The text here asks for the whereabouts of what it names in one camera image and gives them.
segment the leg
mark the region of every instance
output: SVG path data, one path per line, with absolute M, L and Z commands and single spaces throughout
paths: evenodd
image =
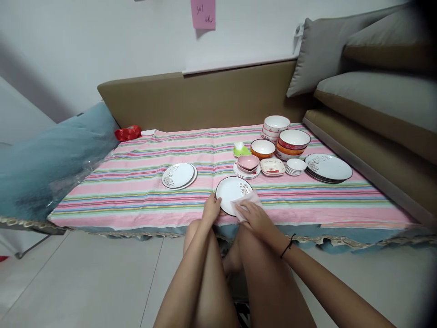
M 183 244 L 184 254 L 198 225 L 199 220 L 195 220 L 188 226 Z M 209 233 L 208 251 L 194 322 L 195 327 L 239 327 L 237 312 L 224 276 L 219 245 L 212 230 Z
M 228 256 L 226 273 L 244 268 L 252 327 L 316 327 L 289 266 L 243 225 Z

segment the tiled floor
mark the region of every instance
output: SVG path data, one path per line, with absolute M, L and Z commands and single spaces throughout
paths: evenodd
M 140 242 L 78 231 L 52 236 L 23 259 L 0 263 L 0 327 L 152 327 L 182 245 L 183 238 Z M 417 326 L 424 316 L 435 281 L 434 249 L 308 253 L 398 328 Z M 318 326 L 336 327 L 297 281 Z

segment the hand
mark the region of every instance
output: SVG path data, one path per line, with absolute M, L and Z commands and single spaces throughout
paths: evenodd
M 205 206 L 203 208 L 202 221 L 205 221 L 211 225 L 213 225 L 215 219 L 220 213 L 220 203 L 222 199 L 215 199 L 215 193 L 209 195 L 208 199 L 205 202 Z
M 242 222 L 242 224 L 250 229 L 259 239 L 270 244 L 278 234 L 282 235 L 261 207 L 246 200 L 242 201 L 240 205 L 235 207 L 247 220 L 247 222 Z

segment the orange bowl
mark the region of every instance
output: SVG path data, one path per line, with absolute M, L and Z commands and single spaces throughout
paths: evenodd
M 303 148 L 303 149 L 299 149 L 299 150 L 291 150 L 291 149 L 287 149 L 287 148 L 282 147 L 282 146 L 279 144 L 279 140 L 276 142 L 276 148 L 277 148 L 280 152 L 282 152 L 282 153 L 284 153 L 284 154 L 287 154 L 287 155 L 300 155 L 300 154 L 302 154 L 302 153 L 304 152 L 304 150 L 306 149 L 306 147 Z
M 276 147 L 274 143 L 264 139 L 257 139 L 250 144 L 250 151 L 259 159 L 266 159 L 273 155 Z

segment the person's left hand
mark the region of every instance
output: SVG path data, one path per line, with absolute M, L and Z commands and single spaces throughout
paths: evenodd
M 209 195 L 203 208 L 202 221 L 206 221 L 213 225 L 215 219 L 217 219 L 217 216 L 219 215 L 221 202 L 221 198 L 217 200 L 215 199 L 215 193 Z

